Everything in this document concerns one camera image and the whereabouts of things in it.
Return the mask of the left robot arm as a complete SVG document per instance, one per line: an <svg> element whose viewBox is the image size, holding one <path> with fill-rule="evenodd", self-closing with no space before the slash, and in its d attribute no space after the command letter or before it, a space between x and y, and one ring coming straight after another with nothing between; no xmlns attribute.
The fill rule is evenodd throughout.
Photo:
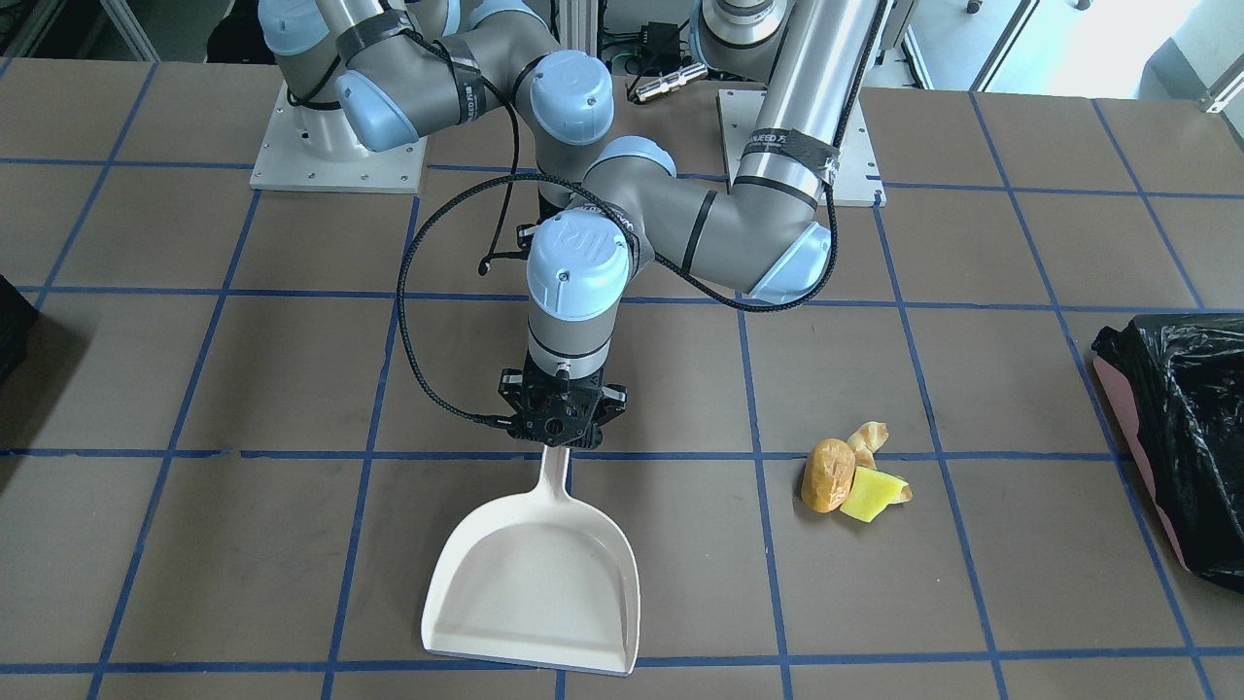
<svg viewBox="0 0 1244 700"><path fill-rule="evenodd" d="M688 27L695 58L765 85L728 191L675 177L652 139L610 140L571 188L569 204L532 230L526 252L526 359L504 371L513 438L600 446L626 407L605 384L620 301L658 264L746 313L778 313L825 288L837 261L831 205L840 150L883 1L702 1Z"/></svg>

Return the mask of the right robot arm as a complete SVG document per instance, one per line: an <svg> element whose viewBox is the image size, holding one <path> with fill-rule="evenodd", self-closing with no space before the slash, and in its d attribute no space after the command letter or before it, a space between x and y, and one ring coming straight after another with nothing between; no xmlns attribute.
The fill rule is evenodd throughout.
<svg viewBox="0 0 1244 700"><path fill-rule="evenodd" d="M582 182L616 114L591 53L561 48L522 1L261 1L284 85L250 185L419 190L428 137L511 107L542 173Z"/></svg>

